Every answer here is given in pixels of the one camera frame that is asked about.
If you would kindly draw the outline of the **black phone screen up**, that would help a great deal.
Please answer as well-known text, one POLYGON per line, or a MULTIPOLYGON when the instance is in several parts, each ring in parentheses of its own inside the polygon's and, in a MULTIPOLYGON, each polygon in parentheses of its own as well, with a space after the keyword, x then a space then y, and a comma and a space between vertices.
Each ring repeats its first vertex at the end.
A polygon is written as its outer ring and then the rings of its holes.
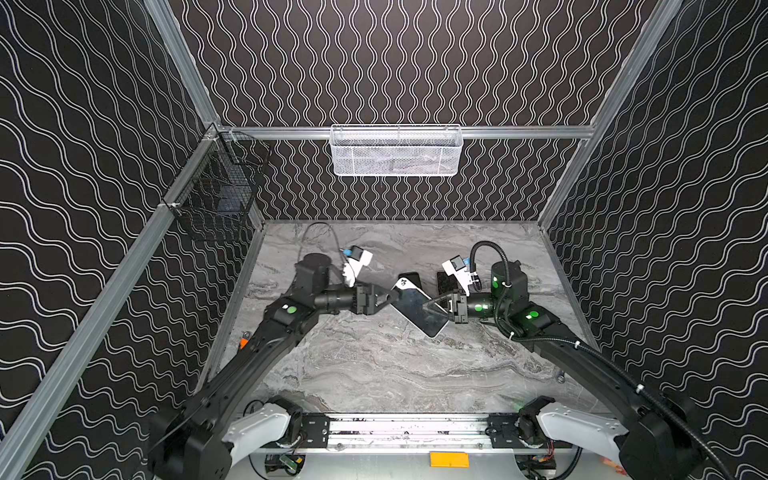
POLYGON ((398 279, 393 287, 399 291, 399 297, 391 306, 429 338, 442 332, 449 321, 431 315, 424 310, 425 301, 432 299, 422 289, 417 288, 407 279, 398 279))

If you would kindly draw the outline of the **black phone purple edge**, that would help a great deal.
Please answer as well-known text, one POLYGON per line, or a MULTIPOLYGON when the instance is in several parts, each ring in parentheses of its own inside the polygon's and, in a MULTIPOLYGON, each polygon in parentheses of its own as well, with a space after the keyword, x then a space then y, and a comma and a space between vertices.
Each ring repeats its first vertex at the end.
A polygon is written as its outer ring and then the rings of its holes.
POLYGON ((444 271, 438 271, 436 273, 436 283, 439 295, 448 294, 462 289, 456 277, 454 275, 448 275, 444 271))

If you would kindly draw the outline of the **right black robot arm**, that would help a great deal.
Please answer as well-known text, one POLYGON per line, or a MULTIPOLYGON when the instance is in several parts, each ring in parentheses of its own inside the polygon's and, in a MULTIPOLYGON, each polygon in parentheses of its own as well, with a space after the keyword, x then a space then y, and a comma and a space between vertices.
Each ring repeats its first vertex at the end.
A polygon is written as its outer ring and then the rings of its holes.
POLYGON ((702 431, 700 412, 686 395, 659 392, 578 337, 559 317, 533 302, 519 262, 495 242, 481 240, 468 255, 442 265, 456 287, 439 286, 425 311, 456 323, 483 320, 508 340, 551 362, 585 387, 610 412, 601 425, 593 414, 567 414, 549 396, 517 413, 513 431, 530 446, 566 442, 618 464, 632 479, 685 479, 704 464, 724 478, 734 474, 702 431))

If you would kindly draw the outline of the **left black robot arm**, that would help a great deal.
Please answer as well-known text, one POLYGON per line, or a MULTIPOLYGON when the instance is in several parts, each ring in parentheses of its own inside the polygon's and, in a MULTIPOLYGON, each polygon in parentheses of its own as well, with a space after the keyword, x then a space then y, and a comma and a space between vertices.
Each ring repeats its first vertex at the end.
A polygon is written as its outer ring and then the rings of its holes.
POLYGON ((269 304, 246 346, 196 394, 150 421, 147 468, 159 479, 224 479, 231 468, 263 445, 293 442, 297 415, 265 404, 244 414, 244 399, 305 338, 321 316, 348 310, 375 315, 400 294, 367 282, 330 282, 330 257, 311 253, 295 265, 289 289, 269 304))

